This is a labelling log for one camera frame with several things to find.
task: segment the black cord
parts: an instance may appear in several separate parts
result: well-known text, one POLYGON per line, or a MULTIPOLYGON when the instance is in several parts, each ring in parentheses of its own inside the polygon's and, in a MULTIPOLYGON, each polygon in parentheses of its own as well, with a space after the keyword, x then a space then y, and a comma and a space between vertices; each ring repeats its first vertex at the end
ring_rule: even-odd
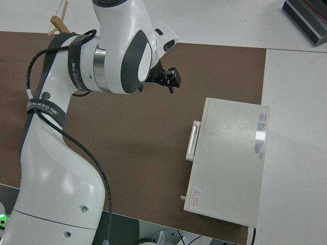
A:
POLYGON ((59 132, 61 135, 63 135, 64 137, 66 137, 67 139, 69 139, 71 142, 73 142, 75 145, 77 145, 83 152, 85 152, 91 159, 92 161, 96 164, 96 166, 98 167, 104 182, 106 184, 107 187, 107 192, 108 192, 108 199, 109 199, 109 222, 107 225, 107 240, 109 239, 109 233, 110 233, 110 229, 111 229, 111 221, 112 221, 112 198, 111 198, 111 191, 110 191, 110 185, 107 179, 107 176, 105 174, 105 172, 102 169, 102 166, 100 165, 100 163, 97 161, 97 159, 95 158, 95 156, 85 147, 83 146, 80 142, 78 142, 77 140, 75 140, 73 137, 71 137, 69 134, 67 134, 65 131, 61 130, 60 128, 58 128, 57 126, 55 126, 52 122, 50 122, 45 116, 42 115, 42 113, 40 111, 35 110, 35 113, 46 123, 48 124, 51 128, 53 128, 54 130, 56 130, 57 132, 59 132))
POLYGON ((139 245, 139 244, 142 244, 144 242, 151 242, 152 239, 151 238, 141 238, 139 240, 137 240, 136 242, 133 243, 133 245, 139 245))
MULTIPOLYGON (((82 45, 89 42, 92 38, 95 37, 97 33, 97 30, 93 29, 90 30, 86 33, 84 33, 84 35, 89 35, 88 37, 86 37, 83 41, 82 41, 82 45)), ((48 48, 46 50, 42 50, 39 53, 37 53, 33 59, 30 62, 30 65, 27 69, 27 80, 26 80, 26 87, 27 89, 31 89, 30 86, 30 79, 31 79, 31 71, 32 71, 32 67, 35 63, 35 61, 43 54, 48 54, 48 53, 56 53, 58 51, 65 51, 68 50, 69 46, 63 46, 63 47, 57 47, 57 48, 48 48)), ((84 94, 73 94, 73 96, 77 96, 77 97, 82 97, 82 96, 86 96, 90 94, 90 92, 84 93, 84 94)), ((35 113, 38 114, 38 116, 45 122, 47 123, 50 127, 52 127, 53 129, 55 129, 56 131, 58 131, 60 134, 62 134, 64 137, 66 137, 67 139, 69 139, 71 142, 73 142, 75 145, 77 145, 82 151, 84 151, 91 159, 92 161, 96 164, 96 166, 98 167, 104 182, 106 184, 106 188, 107 188, 107 193, 108 193, 108 201, 109 201, 109 213, 108 213, 108 223, 107 223, 107 237, 106 239, 109 240, 109 235, 110 235, 110 230, 111 230, 111 221, 112 221, 112 197, 111 197, 111 190, 110 190, 110 185, 107 179, 106 174, 104 173, 100 163, 97 161, 97 159, 94 157, 94 155, 86 148, 84 147, 80 142, 78 142, 77 140, 75 140, 74 138, 72 138, 70 135, 68 135, 66 132, 64 132, 63 130, 61 130, 60 128, 58 128, 57 126, 55 126, 53 123, 51 123, 49 120, 47 120, 40 111, 36 111, 35 113)))
POLYGON ((194 242, 196 239, 199 239, 201 236, 198 236, 197 238, 194 238, 192 241, 190 241, 189 245, 194 242))
MULTIPOLYGON (((85 32, 84 35, 89 35, 88 37, 86 37, 83 41, 82 41, 82 45, 89 42, 92 38, 95 37, 95 35, 97 34, 97 30, 93 29, 93 30, 90 30, 88 32, 85 32)), ((68 50, 69 46, 63 46, 63 47, 56 47, 56 48, 47 48, 45 50, 42 50, 40 52, 38 52, 31 60, 30 62, 30 65, 27 69, 27 75, 26 75, 26 87, 28 89, 31 89, 31 82, 30 82, 30 79, 31 79, 31 71, 32 71, 32 67, 35 63, 35 61, 43 54, 48 54, 48 53, 56 53, 58 51, 63 51, 63 50, 68 50)))
POLYGON ((180 236, 180 239, 182 239, 183 244, 185 245, 185 242, 184 242, 183 237, 182 237, 182 235, 180 234, 179 230, 177 230, 177 232, 178 232, 178 234, 179 234, 179 236, 180 236))
POLYGON ((252 237, 251 245, 254 245, 255 234, 256 234, 256 228, 254 228, 254 230, 253 230, 253 237, 252 237))
POLYGON ((83 94, 77 94, 77 93, 73 93, 72 96, 76 96, 76 97, 84 97, 87 96, 91 93, 91 91, 83 93, 83 94))

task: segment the cable strap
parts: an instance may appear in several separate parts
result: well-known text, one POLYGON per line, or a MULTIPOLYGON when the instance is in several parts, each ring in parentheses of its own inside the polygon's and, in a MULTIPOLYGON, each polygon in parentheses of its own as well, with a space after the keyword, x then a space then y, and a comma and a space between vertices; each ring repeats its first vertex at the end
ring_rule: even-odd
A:
POLYGON ((27 112, 39 110, 52 117, 60 126, 65 125, 66 113, 55 103, 45 99, 29 99, 27 103, 27 112))
POLYGON ((81 49, 83 41, 89 38, 88 35, 81 35, 75 38, 68 48, 68 73, 78 90, 89 91, 82 80, 81 74, 81 49))

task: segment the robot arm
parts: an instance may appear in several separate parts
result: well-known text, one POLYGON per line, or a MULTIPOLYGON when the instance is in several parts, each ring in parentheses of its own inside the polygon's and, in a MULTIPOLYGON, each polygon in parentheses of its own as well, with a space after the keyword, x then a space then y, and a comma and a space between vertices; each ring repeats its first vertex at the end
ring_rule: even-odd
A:
POLYGON ((92 1, 101 37, 55 37, 36 93, 28 90, 20 192, 0 245, 92 243, 104 204, 103 182, 54 129, 63 128, 74 92, 130 94, 144 82, 157 82, 170 91, 179 87, 177 70, 164 71, 160 63, 177 37, 163 24, 151 25, 142 0, 92 1))

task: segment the white case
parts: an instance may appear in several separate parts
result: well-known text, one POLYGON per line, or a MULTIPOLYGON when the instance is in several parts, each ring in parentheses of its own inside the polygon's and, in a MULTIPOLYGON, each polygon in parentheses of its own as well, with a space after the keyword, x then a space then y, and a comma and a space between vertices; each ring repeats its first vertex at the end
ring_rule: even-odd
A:
POLYGON ((256 227, 269 107, 207 98, 184 210, 256 227))

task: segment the warning label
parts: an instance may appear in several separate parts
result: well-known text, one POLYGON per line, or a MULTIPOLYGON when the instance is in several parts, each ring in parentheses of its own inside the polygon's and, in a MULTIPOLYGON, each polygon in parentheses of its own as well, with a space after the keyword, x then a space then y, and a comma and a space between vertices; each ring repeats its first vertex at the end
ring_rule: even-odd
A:
POLYGON ((191 196, 191 208, 198 208, 200 204, 202 190, 200 188, 193 188, 191 196))
POLYGON ((258 124, 256 126, 255 143, 254 143, 255 156, 259 159, 263 158, 263 154, 265 152, 266 123, 267 123, 267 114, 261 112, 258 116, 258 124))

